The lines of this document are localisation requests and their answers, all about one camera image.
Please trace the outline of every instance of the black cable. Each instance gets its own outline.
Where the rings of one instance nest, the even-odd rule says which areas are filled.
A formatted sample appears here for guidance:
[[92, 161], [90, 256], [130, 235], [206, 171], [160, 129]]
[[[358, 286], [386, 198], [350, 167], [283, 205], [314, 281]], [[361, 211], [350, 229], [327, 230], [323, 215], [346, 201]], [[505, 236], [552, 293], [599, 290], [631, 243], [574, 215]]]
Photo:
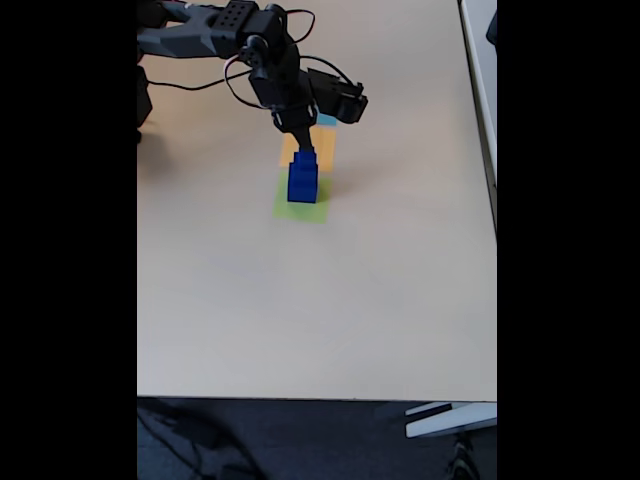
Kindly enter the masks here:
[[173, 455], [180, 460], [182, 463], [184, 463], [187, 467], [189, 467], [189, 469], [191, 469], [194, 473], [196, 473], [197, 475], [203, 477], [204, 475], [202, 474], [202, 472], [200, 471], [200, 469], [196, 466], [193, 465], [189, 460], [187, 460], [186, 458], [184, 458], [182, 455], [180, 455], [175, 448], [173, 448], [169, 442], [167, 442], [164, 438], [162, 438], [158, 433], [154, 432], [153, 430], [151, 430], [151, 428], [149, 428], [149, 425], [147, 425], [147, 423], [142, 419], [142, 417], [140, 416], [140, 413], [137, 413], [138, 415], [138, 420], [140, 420], [140, 423], [142, 424], [142, 426], [144, 427], [144, 429], [149, 433], [149, 435], [151, 435], [153, 438], [155, 438], [158, 442], [160, 442], [162, 445], [165, 446], [165, 448], [167, 450], [169, 450], [171, 453], [173, 453]]
[[[251, 70], [246, 70], [242, 73], [236, 73], [235, 75], [231, 75], [228, 80], [233, 80], [234, 78], [242, 77], [243, 75], [247, 75], [251, 73]], [[220, 80], [216, 80], [215, 82], [207, 83], [206, 85], [200, 85], [199, 87], [185, 87], [184, 85], [176, 85], [175, 83], [164, 83], [164, 82], [152, 82], [149, 80], [151, 85], [156, 85], [159, 87], [173, 87], [179, 88], [180, 90], [188, 90], [189, 92], [196, 92], [198, 90], [204, 90], [205, 88], [213, 87], [214, 85], [220, 85], [225, 80], [221, 78]]]
[[296, 43], [300, 43], [303, 40], [306, 40], [307, 37], [309, 35], [311, 35], [311, 31], [313, 30], [313, 26], [316, 24], [316, 14], [313, 13], [311, 10], [304, 10], [302, 8], [296, 8], [296, 9], [293, 9], [293, 10], [287, 10], [286, 13], [287, 13], [287, 15], [289, 15], [291, 13], [308, 13], [309, 15], [311, 15], [311, 26], [309, 27], [309, 30], [307, 30], [307, 33], [305, 33], [302, 36], [302, 38], [299, 38], [298, 40], [293, 42], [293, 44], [295, 45]]
[[224, 62], [224, 70], [223, 70], [223, 72], [224, 72], [224, 81], [227, 84], [227, 87], [229, 87], [229, 90], [231, 90], [231, 94], [236, 98], [236, 100], [238, 100], [240, 103], [246, 105], [247, 107], [257, 108], [259, 110], [268, 110], [267, 107], [263, 107], [262, 105], [258, 105], [257, 103], [247, 102], [243, 98], [240, 98], [238, 96], [238, 94], [235, 92], [235, 90], [233, 89], [233, 87], [231, 86], [231, 84], [229, 83], [229, 78], [230, 77], [227, 76], [227, 72], [229, 72], [229, 67], [231, 65], [233, 65], [237, 61], [238, 61], [238, 55], [234, 55], [233, 57], [227, 59], [226, 62]]
[[328, 60], [325, 60], [324, 58], [316, 57], [314, 55], [300, 55], [300, 58], [301, 59], [308, 58], [309, 60], [315, 60], [316, 62], [324, 63], [325, 65], [333, 68], [338, 73], [338, 75], [340, 75], [342, 78], [346, 80], [346, 82], [349, 85], [353, 86], [353, 82], [349, 79], [349, 77], [347, 77], [342, 70], [340, 70], [338, 67], [336, 67], [333, 63], [329, 62]]

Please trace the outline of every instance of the blue toy brick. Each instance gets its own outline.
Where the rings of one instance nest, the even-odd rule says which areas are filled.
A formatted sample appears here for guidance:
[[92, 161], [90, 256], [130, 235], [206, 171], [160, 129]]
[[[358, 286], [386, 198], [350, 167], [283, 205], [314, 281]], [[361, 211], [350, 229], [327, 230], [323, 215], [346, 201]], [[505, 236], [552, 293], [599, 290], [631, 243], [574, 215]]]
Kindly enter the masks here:
[[299, 150], [289, 164], [287, 200], [316, 203], [318, 196], [318, 164], [313, 150]]

